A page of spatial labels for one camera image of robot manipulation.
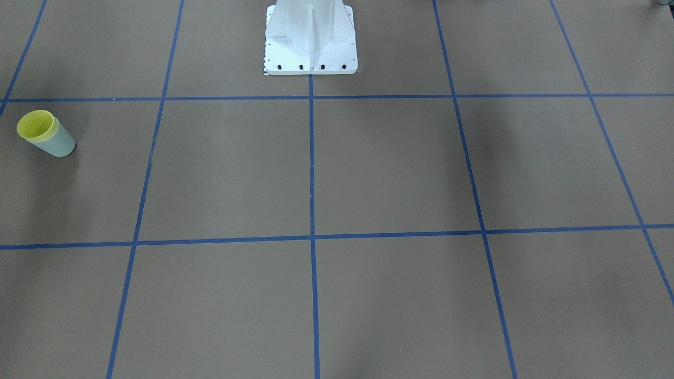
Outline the green plastic cup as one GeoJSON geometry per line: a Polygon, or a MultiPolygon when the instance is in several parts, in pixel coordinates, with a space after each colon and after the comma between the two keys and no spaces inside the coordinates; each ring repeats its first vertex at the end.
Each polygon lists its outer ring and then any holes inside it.
{"type": "Polygon", "coordinates": [[[57,118],[54,118],[51,127],[43,135],[27,141],[55,157],[65,157],[76,148],[75,140],[57,118]]]}

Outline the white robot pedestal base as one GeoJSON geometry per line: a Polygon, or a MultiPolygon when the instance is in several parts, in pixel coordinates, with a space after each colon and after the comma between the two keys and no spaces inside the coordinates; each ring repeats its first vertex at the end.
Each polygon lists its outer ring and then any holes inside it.
{"type": "Polygon", "coordinates": [[[265,75],[358,71],[351,6],[342,1],[277,1],[267,7],[265,15],[265,75]]]}

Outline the yellow plastic cup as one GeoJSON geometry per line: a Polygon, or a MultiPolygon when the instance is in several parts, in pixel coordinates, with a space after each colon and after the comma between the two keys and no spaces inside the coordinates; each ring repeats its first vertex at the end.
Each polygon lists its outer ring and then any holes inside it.
{"type": "Polygon", "coordinates": [[[16,126],[17,134],[31,143],[43,143],[56,136],[60,123],[49,111],[35,110],[27,113],[16,126]]]}

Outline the brown paper table cover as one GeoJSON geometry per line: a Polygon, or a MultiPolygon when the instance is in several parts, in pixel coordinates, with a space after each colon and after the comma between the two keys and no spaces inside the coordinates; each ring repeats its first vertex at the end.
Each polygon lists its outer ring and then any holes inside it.
{"type": "Polygon", "coordinates": [[[672,378],[669,5],[272,4],[2,1],[2,378],[672,378]]]}

